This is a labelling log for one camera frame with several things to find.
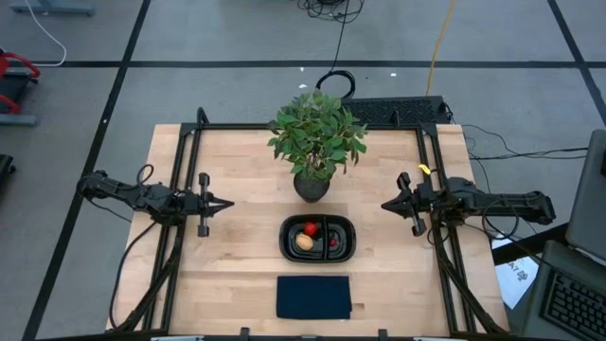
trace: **yellow tag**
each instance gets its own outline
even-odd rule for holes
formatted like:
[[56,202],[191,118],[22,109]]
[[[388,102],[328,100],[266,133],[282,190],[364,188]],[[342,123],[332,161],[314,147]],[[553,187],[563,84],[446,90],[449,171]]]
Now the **yellow tag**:
[[429,167],[427,167],[427,166],[425,166],[425,165],[423,165],[423,164],[420,164],[420,165],[419,165],[419,168],[420,168],[420,169],[421,169],[421,170],[422,170],[422,171],[423,171],[425,174],[427,174],[427,175],[431,175],[431,174],[432,174],[432,171],[429,169]]

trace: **black floor stripe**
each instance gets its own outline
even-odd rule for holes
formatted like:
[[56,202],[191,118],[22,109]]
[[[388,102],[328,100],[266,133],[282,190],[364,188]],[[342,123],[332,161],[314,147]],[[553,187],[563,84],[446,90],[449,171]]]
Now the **black floor stripe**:
[[[124,52],[124,56],[122,58],[122,66],[117,72],[116,79],[114,80],[114,85],[112,86],[112,90],[105,104],[105,108],[103,109],[103,114],[101,115],[101,119],[99,120],[97,132],[95,133],[90,152],[88,153],[88,157],[86,158],[86,163],[84,164],[82,175],[88,174],[93,171],[93,168],[97,163],[98,154],[101,149],[101,143],[103,141],[103,137],[105,136],[105,132],[107,131],[107,126],[110,122],[110,118],[112,117],[114,107],[116,106],[116,101],[120,93],[120,89],[122,88],[124,77],[126,76],[126,71],[128,69],[126,67],[126,62],[128,62],[133,56],[134,46],[136,45],[139,33],[141,32],[141,28],[143,27],[143,21],[145,20],[148,8],[150,7],[150,1],[151,0],[144,0],[141,4],[141,9],[139,10],[139,14],[137,15],[136,21],[134,22],[133,31],[131,33],[131,37],[127,44],[126,51]],[[27,326],[24,331],[22,340],[29,341],[36,339],[36,335],[38,334],[38,330],[40,329],[40,324],[42,323],[42,319],[45,315],[46,305],[48,304],[48,300],[50,299],[50,295],[52,294],[55,282],[57,280],[57,275],[59,274],[59,271],[61,269],[63,257],[65,256],[65,251],[67,250],[67,245],[69,244],[72,232],[74,231],[74,226],[76,225],[76,220],[78,219],[78,214],[80,213],[81,205],[82,197],[79,196],[77,193],[74,193],[72,203],[69,207],[69,210],[67,211],[67,217],[65,218],[65,222],[63,223],[61,234],[59,235],[59,240],[57,241],[55,251],[53,252],[50,264],[48,265],[48,269],[46,270],[45,278],[42,282],[42,287],[40,289],[40,292],[38,293],[38,297],[36,298],[36,302],[32,309],[31,315],[29,316],[29,321],[27,322]]]
[[[52,61],[37,61],[35,63],[55,63]],[[62,67],[121,67],[125,62],[118,61],[74,61],[65,62]],[[429,67],[430,61],[339,61],[339,67]],[[592,62],[591,67],[606,68],[606,62]],[[10,66],[19,66],[17,62]],[[127,67],[138,68],[273,68],[273,67],[331,67],[332,61],[129,61]],[[576,68],[577,62],[504,62],[504,61],[437,61],[437,68]]]
[[[606,103],[604,103],[604,98],[602,97],[599,89],[597,88],[596,81],[594,81],[591,72],[589,71],[589,63],[586,63],[583,59],[583,56],[580,54],[579,46],[575,42],[575,39],[572,36],[572,32],[566,21],[564,20],[563,15],[561,14],[560,7],[556,0],[547,0],[553,15],[556,17],[556,21],[558,22],[558,26],[560,27],[561,34],[564,36],[564,40],[568,44],[568,48],[570,49],[570,53],[575,58],[575,62],[579,64],[579,71],[585,81],[585,85],[587,86],[587,90],[589,91],[589,95],[591,95],[594,104],[596,105],[597,111],[599,115],[602,117],[602,121],[606,124]],[[594,65],[601,65],[602,62],[592,63]]]

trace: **wooden table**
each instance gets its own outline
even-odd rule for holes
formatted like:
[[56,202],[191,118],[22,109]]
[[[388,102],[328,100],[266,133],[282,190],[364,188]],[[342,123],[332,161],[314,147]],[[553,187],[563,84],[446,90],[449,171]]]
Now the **wooden table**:
[[[438,132],[446,174],[472,179],[460,126],[438,126]],[[179,125],[155,127],[148,157],[155,166],[151,183],[169,182],[178,133]],[[266,147],[270,134],[203,131],[195,173],[207,172],[210,191],[236,204],[209,219],[208,238],[197,237],[197,218],[187,220],[169,332],[238,334],[241,327],[249,327],[256,335],[374,336],[378,329],[387,329],[393,336],[448,335],[433,246],[425,236],[412,236],[410,220],[380,208],[399,193],[396,178],[402,171],[410,173],[413,185],[422,181],[415,134],[370,131],[365,137],[367,154],[347,175],[337,171],[328,194],[317,204],[305,204],[297,196],[289,174],[291,164],[274,160]],[[426,144],[433,160],[429,139]],[[357,233],[353,258],[318,265],[284,259],[277,243],[280,225],[291,215],[305,213],[348,217]],[[149,222],[146,214],[135,213],[129,242]],[[126,260],[116,299],[117,321],[126,317],[148,288],[159,230],[156,227],[143,238]],[[459,239],[472,292],[507,329],[487,237],[460,227]],[[297,274],[349,275],[351,319],[277,318],[276,277]],[[453,293],[459,329],[464,330],[454,286]],[[154,326],[159,326],[164,298],[164,292],[157,298]]]

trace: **black tray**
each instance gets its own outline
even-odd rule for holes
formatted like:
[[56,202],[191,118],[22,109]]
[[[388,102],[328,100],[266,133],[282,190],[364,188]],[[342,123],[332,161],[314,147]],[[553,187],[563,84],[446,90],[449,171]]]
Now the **black tray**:
[[[305,223],[318,223],[320,228],[313,236],[313,248],[301,250],[294,239],[303,232]],[[329,246],[334,237],[338,243]],[[292,216],[282,223],[279,245],[282,255],[287,260],[314,263],[332,263],[346,261],[353,256],[356,249],[356,231],[349,219],[335,215],[305,214]]]

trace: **dark blue cloth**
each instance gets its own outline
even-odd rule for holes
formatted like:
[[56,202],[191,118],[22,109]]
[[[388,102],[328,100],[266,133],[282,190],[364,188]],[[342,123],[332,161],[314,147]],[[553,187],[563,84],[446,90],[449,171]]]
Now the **dark blue cloth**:
[[276,314],[293,319],[349,319],[348,276],[279,276]]

